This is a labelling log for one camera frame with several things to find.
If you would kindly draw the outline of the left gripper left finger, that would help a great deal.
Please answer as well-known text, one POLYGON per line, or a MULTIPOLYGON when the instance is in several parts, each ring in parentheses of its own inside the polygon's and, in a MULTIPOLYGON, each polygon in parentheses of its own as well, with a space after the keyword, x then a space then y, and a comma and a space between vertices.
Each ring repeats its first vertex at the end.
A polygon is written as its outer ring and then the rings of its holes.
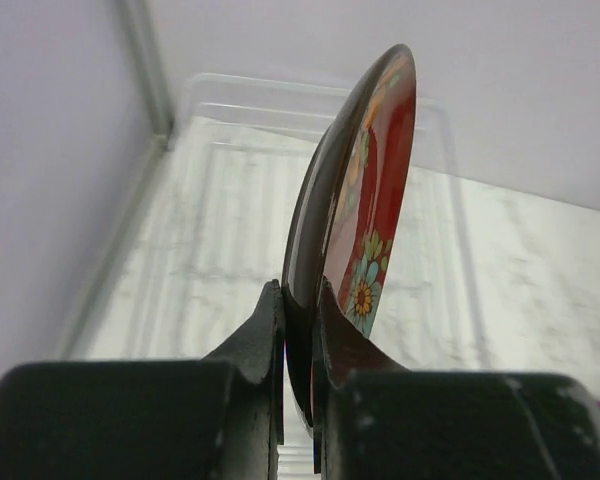
POLYGON ((40 362, 0 379, 0 479, 273 479, 279 283, 197 360, 40 362))

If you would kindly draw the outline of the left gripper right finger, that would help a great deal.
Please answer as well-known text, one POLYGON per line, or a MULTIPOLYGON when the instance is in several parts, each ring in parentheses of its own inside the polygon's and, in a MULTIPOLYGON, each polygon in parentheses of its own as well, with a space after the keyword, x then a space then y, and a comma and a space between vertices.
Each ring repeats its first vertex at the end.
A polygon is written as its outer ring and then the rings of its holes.
POLYGON ((600 479, 600 407, 550 373, 409 370, 324 284, 313 327, 314 468, 324 479, 600 479))

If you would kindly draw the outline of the red floral small plate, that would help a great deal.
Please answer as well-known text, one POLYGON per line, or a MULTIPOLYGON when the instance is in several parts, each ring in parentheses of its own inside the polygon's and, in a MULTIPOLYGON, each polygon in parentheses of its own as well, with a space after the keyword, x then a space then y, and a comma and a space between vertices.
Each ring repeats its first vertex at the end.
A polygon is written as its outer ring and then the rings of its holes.
POLYGON ((387 277, 416 123, 411 50, 384 52, 348 94, 322 135, 289 229, 281 288, 286 353, 296 405, 314 424, 312 330, 329 283, 344 317, 368 338, 387 277))

